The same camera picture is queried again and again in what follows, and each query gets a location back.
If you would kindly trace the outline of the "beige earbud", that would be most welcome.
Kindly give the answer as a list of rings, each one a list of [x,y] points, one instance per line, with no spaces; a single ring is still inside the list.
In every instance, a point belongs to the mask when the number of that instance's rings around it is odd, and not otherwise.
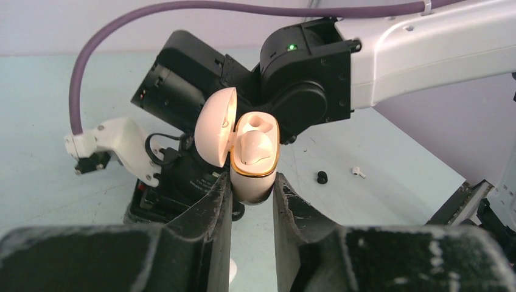
[[[257,130],[243,133],[239,146],[237,161],[243,165],[254,165],[261,160],[271,158],[274,150],[271,139]]]

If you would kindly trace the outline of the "beige earbud case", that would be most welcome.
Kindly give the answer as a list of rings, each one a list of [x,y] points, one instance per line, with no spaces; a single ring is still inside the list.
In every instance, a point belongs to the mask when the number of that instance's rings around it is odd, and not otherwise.
[[[274,116],[252,111],[237,117],[237,90],[224,88],[204,104],[194,142],[207,163],[230,163],[232,192],[241,203],[256,205],[268,199],[280,155],[280,128]]]

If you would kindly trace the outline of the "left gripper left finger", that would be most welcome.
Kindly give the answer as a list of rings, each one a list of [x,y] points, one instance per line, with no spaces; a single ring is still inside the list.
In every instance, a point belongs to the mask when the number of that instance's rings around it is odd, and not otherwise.
[[[231,182],[168,223],[35,226],[1,240],[2,291],[228,291]]]

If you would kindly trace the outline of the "white earbud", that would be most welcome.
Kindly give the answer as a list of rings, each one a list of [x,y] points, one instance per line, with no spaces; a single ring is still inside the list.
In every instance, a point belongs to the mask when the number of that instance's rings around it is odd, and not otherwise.
[[[360,167],[353,167],[352,168],[352,174],[355,175],[355,176],[359,176],[363,179],[366,178],[366,175],[361,171],[361,168]]]

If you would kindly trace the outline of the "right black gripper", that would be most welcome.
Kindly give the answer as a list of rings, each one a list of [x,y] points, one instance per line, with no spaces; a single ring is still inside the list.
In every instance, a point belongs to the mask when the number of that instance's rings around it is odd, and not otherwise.
[[[182,137],[178,149],[160,149],[169,164],[157,174],[159,185],[150,187],[140,180],[134,188],[123,223],[167,223],[188,210],[210,191],[225,165],[215,167],[204,161],[192,137]]]

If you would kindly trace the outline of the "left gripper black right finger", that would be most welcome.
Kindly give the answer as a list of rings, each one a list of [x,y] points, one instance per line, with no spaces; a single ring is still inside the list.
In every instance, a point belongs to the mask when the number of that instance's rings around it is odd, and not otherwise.
[[[500,246],[473,226],[343,226],[273,187],[279,291],[514,291]]]

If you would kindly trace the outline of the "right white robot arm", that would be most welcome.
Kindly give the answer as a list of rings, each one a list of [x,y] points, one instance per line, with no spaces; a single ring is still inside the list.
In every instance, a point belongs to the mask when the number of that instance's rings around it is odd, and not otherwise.
[[[185,30],[171,34],[133,103],[181,130],[188,150],[137,132],[138,189],[176,211],[221,172],[234,198],[259,204],[272,190],[280,146],[313,125],[442,85],[515,72],[514,1],[434,1],[319,12],[273,32],[247,70]]]

